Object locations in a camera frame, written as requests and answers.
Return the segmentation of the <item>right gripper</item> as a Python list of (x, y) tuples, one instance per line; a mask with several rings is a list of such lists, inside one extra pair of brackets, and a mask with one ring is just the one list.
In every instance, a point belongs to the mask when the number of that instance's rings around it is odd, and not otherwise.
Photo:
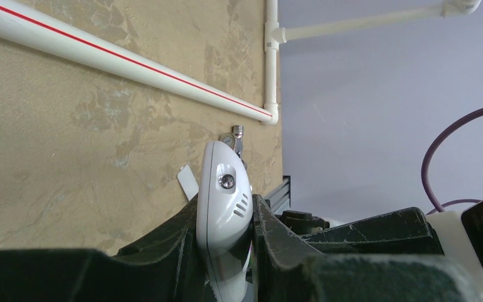
[(417, 207), (333, 228), (328, 221), (302, 211), (285, 210), (280, 221), (325, 254), (444, 254), (438, 235)]

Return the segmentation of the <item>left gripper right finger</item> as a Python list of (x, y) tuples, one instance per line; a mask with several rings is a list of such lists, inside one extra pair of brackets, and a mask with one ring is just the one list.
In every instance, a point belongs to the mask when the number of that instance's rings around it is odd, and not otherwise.
[(479, 301), (472, 278), (443, 255), (325, 254), (253, 196), (255, 301)]

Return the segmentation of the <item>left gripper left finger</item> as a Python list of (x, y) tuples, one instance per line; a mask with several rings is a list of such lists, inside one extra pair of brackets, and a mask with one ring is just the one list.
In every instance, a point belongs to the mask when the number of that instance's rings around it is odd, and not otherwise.
[(195, 199), (121, 248), (0, 250), (0, 301), (202, 301)]

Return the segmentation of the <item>white remote control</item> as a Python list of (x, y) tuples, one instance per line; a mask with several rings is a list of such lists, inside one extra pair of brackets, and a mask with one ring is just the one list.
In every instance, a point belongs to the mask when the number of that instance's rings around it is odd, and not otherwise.
[(206, 144), (197, 195), (196, 240), (217, 301), (242, 301), (250, 259), (251, 185), (225, 143)]

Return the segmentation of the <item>white battery cover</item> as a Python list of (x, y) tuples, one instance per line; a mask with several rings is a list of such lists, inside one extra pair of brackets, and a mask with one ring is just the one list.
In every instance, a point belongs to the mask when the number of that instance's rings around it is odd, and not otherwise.
[(177, 174), (177, 180), (188, 201), (191, 201), (197, 196), (199, 185), (189, 165), (180, 168)]

